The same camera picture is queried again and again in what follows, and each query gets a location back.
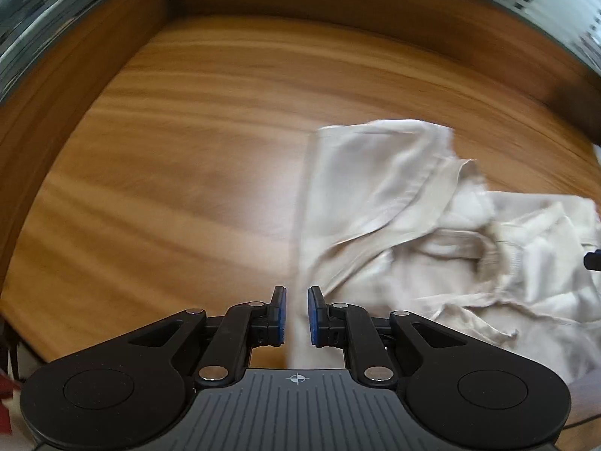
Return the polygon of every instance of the metal rivet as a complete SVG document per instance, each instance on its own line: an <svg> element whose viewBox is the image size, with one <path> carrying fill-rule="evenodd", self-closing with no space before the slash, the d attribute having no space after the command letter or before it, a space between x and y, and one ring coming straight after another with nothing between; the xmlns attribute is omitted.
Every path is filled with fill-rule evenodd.
<svg viewBox="0 0 601 451"><path fill-rule="evenodd" d="M205 366L198 372L198 376L207 381L219 381L227 375L229 375L229 371L223 366Z"/></svg>
<svg viewBox="0 0 601 451"><path fill-rule="evenodd" d="M387 381L394 376L393 371L385 366L371 366L363 374L371 381Z"/></svg>

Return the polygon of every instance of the white cloth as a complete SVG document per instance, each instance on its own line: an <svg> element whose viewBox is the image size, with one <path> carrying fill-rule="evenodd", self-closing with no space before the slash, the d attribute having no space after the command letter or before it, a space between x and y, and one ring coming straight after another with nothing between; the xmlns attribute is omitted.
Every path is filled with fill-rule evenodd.
<svg viewBox="0 0 601 451"><path fill-rule="evenodd" d="M410 310L539 361L567 383L601 368L591 200L489 192L453 132L417 120L320 129L298 250L289 367L343 367L310 345L307 289L388 317Z"/></svg>

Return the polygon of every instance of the white crosshair marker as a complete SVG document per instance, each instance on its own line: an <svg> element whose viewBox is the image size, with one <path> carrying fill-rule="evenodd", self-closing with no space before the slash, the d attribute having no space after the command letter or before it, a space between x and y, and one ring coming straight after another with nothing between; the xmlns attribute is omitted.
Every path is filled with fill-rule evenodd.
<svg viewBox="0 0 601 451"><path fill-rule="evenodd" d="M305 380L308 380L308 378L305 378L304 376L300 375L299 373L296 373L295 375L292 375L286 379L292 381L293 383L296 383L297 385L299 383L302 383Z"/></svg>

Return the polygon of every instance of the wooden border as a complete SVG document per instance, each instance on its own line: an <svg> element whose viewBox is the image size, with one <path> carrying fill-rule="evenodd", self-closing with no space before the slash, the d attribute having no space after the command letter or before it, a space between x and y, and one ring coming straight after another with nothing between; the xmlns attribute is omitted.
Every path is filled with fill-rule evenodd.
<svg viewBox="0 0 601 451"><path fill-rule="evenodd" d="M53 44L0 106L0 286L61 147L106 84L165 22L165 0L106 0Z"/></svg>
<svg viewBox="0 0 601 451"><path fill-rule="evenodd" d="M601 143L601 77L489 0L180 0L186 13L306 18L438 52L548 106Z"/></svg>

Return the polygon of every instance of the wood grain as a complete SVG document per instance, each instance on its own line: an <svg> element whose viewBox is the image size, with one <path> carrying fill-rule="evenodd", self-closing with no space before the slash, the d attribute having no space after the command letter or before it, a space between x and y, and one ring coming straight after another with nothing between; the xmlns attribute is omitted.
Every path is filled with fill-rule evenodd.
<svg viewBox="0 0 601 451"><path fill-rule="evenodd" d="M68 135L165 23L164 0L107 0L53 45L0 106L0 285L23 221Z"/></svg>
<svg viewBox="0 0 601 451"><path fill-rule="evenodd" d="M601 77L489 0L178 0L183 12L304 18L432 50L533 97L601 143Z"/></svg>
<svg viewBox="0 0 601 451"><path fill-rule="evenodd" d="M292 279L311 133L376 118L453 127L491 188L601 201L584 135L473 70L324 24L192 18L142 47L67 141L2 313L53 360L186 307L268 300Z"/></svg>

